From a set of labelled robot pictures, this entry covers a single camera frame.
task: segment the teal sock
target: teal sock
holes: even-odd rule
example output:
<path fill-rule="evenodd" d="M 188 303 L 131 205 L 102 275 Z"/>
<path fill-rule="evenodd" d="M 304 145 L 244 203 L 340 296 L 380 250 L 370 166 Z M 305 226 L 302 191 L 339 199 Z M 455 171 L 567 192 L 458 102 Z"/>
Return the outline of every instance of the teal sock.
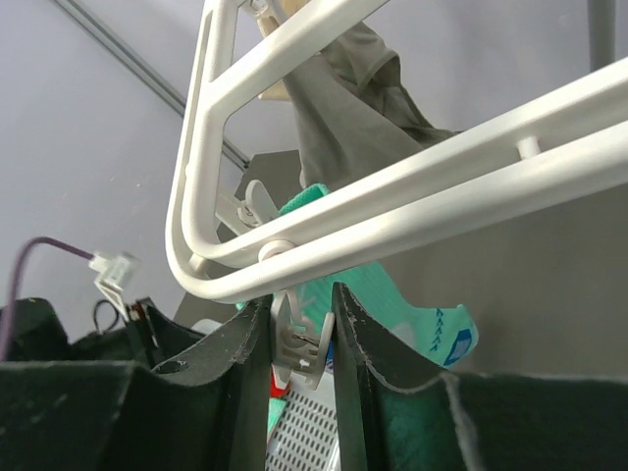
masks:
<path fill-rule="evenodd" d="M 329 194 L 321 184 L 304 189 L 280 213 L 294 211 Z M 301 308 L 318 332 L 332 306 L 332 286 L 346 284 L 366 312 L 400 340 L 442 366 L 466 356 L 478 342 L 478 330 L 462 305 L 422 308 L 410 305 L 379 262 L 371 262 L 296 287 Z"/>
<path fill-rule="evenodd" d="M 283 399 L 275 399 L 273 397 L 268 401 L 268 424 L 266 426 L 266 442 L 271 439 L 279 419 L 282 418 L 282 414 L 286 409 L 288 403 Z"/>

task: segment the white plastic grid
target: white plastic grid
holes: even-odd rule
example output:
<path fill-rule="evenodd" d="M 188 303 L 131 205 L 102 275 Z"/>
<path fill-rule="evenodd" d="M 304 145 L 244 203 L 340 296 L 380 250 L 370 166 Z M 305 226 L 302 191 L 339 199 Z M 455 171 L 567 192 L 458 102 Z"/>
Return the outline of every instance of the white plastic grid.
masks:
<path fill-rule="evenodd" d="M 266 470 L 340 470 L 332 375 L 323 375 L 317 391 L 293 382 L 287 401 L 268 445 Z"/>

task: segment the hanging laundry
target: hanging laundry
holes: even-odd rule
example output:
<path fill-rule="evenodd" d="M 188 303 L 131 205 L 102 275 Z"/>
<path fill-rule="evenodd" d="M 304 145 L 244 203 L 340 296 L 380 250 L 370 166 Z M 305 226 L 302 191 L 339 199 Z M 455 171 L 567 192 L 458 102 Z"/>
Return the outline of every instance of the hanging laundry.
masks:
<path fill-rule="evenodd" d="M 401 83 L 396 52 L 363 23 L 284 78 L 300 183 L 337 189 L 456 134 L 434 128 Z"/>

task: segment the drying rack bar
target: drying rack bar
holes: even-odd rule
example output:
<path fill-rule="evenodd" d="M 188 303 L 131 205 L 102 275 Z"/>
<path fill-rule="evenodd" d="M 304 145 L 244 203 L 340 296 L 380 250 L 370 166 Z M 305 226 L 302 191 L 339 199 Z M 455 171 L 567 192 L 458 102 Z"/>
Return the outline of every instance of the drying rack bar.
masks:
<path fill-rule="evenodd" d="M 250 299 L 628 182 L 627 59 L 220 243 L 210 215 L 226 119 L 386 3 L 313 0 L 229 66 L 233 43 L 208 28 L 235 34 L 230 2 L 206 6 L 166 230 L 171 269 L 196 296 Z M 296 248 L 258 262 L 272 240 Z M 207 280 L 191 258 L 241 270 Z"/>

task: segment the wire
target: wire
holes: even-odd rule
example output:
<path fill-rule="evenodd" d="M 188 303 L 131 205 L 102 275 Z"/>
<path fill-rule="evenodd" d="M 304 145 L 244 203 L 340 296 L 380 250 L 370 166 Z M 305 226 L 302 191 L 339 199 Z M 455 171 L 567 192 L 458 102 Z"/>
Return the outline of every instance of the wire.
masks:
<path fill-rule="evenodd" d="M 114 320 L 107 329 L 101 330 L 100 326 L 98 325 L 98 312 L 101 311 L 100 308 L 105 304 L 109 304 L 111 308 L 113 309 Z M 111 332 L 114 329 L 114 327 L 118 325 L 118 323 L 120 322 L 121 315 L 120 315 L 120 311 L 116 309 L 116 306 L 114 306 L 111 302 L 109 302 L 109 300 L 100 299 L 99 301 L 96 302 L 96 304 L 94 304 L 94 310 L 91 314 L 91 317 L 94 320 L 94 327 L 96 328 L 96 331 L 98 331 L 100 334 L 107 334 L 108 332 Z"/>
<path fill-rule="evenodd" d="M 16 263 L 13 266 L 7 305 L 4 308 L 2 317 L 0 317 L 0 361 L 6 360 L 7 355 L 9 354 L 9 347 L 13 337 L 13 329 L 16 318 L 18 293 L 20 292 L 20 286 L 22 284 L 22 279 L 24 278 L 26 261 L 28 260 L 28 256 L 32 250 L 41 244 L 52 245 L 53 247 L 60 248 L 86 260 L 91 260 L 93 258 L 93 254 L 52 237 L 35 237 L 29 240 L 22 247 L 20 252 L 18 252 Z"/>

